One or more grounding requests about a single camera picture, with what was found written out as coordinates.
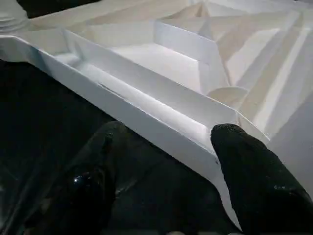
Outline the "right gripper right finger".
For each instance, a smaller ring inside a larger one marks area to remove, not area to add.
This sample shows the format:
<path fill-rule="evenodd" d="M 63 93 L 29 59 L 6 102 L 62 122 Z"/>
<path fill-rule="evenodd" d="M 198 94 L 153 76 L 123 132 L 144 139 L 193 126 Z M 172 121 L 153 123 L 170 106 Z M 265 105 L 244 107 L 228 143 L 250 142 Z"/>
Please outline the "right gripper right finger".
<path fill-rule="evenodd" d="M 211 142 L 245 235 L 311 235 L 313 201 L 263 142 L 241 127 L 215 125 Z"/>

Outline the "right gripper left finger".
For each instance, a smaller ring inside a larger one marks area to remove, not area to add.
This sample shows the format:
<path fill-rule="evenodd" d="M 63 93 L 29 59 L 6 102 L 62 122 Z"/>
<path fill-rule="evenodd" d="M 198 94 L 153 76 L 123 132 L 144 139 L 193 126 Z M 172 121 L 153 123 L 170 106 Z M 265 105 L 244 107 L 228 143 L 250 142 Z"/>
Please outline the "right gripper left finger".
<path fill-rule="evenodd" d="M 24 224 L 26 235 L 98 235 L 116 195 L 118 157 L 127 127 L 111 121 L 88 140 L 58 177 L 43 205 Z"/>

